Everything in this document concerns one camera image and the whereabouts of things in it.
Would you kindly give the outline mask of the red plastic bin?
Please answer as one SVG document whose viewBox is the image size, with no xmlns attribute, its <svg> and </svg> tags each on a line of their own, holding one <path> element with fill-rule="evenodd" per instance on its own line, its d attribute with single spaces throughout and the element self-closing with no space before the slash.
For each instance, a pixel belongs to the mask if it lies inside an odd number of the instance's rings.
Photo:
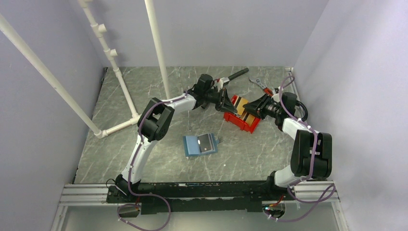
<svg viewBox="0 0 408 231">
<path fill-rule="evenodd" d="M 233 95 L 231 101 L 234 105 L 236 99 L 237 99 L 238 95 Z M 227 122 L 231 122 L 234 125 L 236 125 L 240 130 L 246 131 L 246 132 L 250 132 L 253 133 L 254 130 L 257 128 L 259 122 L 260 122 L 260 118 L 256 118 L 253 121 L 252 125 L 248 125 L 247 123 L 245 123 L 244 121 L 240 120 L 239 117 L 237 116 L 237 114 L 232 114 L 232 113 L 227 113 L 225 112 L 223 115 L 223 118 L 225 121 Z"/>
</svg>

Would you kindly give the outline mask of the blue card holder wallet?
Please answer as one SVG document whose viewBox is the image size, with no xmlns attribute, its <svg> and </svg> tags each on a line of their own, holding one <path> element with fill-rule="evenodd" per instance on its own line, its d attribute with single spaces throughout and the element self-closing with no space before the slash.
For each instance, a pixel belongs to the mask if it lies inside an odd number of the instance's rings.
<svg viewBox="0 0 408 231">
<path fill-rule="evenodd" d="M 220 143 L 220 139 L 217 138 L 214 135 L 214 133 L 211 133 L 211 134 L 213 134 L 214 145 L 215 145 L 215 151 L 213 153 L 217 153 L 218 152 L 218 147 L 217 146 Z M 187 158 L 189 158 L 189 157 L 197 157 L 197 156 L 202 156 L 202 155 L 213 154 L 213 153 L 203 154 L 203 153 L 200 152 L 197 137 L 198 136 L 183 136 L 183 145 L 184 145 L 185 156 Z"/>
</svg>

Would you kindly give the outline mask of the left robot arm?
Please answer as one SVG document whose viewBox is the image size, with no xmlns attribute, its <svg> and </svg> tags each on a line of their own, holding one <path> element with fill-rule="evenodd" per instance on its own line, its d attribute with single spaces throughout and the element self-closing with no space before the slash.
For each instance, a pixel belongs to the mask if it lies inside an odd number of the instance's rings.
<svg viewBox="0 0 408 231">
<path fill-rule="evenodd" d="M 132 202 L 137 198 L 143 168 L 153 147 L 167 134 L 174 115 L 209 103 L 214 104 L 217 111 L 237 113 L 225 88 L 232 78 L 214 80 L 212 76 L 202 74 L 197 83 L 180 96 L 167 100 L 152 98 L 149 101 L 138 121 L 134 151 L 125 169 L 115 179 L 115 187 L 124 201 Z"/>
</svg>

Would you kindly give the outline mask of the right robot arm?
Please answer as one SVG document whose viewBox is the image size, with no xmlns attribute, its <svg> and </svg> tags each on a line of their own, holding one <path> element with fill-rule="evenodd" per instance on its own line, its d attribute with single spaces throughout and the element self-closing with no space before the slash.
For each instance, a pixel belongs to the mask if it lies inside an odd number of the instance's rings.
<svg viewBox="0 0 408 231">
<path fill-rule="evenodd" d="M 280 131 L 293 140 L 290 163 L 275 171 L 274 181 L 265 186 L 266 196 L 276 200 L 283 195 L 284 187 L 294 186 L 309 179 L 327 178 L 332 170 L 332 137 L 329 133 L 318 132 L 306 123 L 306 117 L 295 117 L 296 107 L 307 113 L 306 107 L 290 92 L 278 94 L 279 100 L 265 94 L 256 101 L 245 104 L 244 109 L 251 115 L 275 119 Z"/>
</svg>

